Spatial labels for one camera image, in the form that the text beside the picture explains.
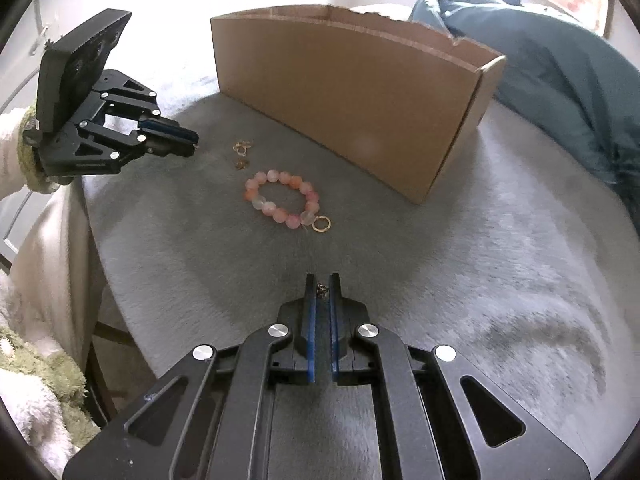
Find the white fluffy sleeve right forearm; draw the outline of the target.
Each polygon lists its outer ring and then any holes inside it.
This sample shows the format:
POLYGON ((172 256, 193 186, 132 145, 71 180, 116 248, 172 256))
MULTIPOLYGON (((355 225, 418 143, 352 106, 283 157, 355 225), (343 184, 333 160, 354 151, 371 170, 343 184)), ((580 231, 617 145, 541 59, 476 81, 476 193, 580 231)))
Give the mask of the white fluffy sleeve right forearm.
POLYGON ((84 407, 86 380, 51 326, 1 275, 1 400, 53 478, 99 433, 84 407))

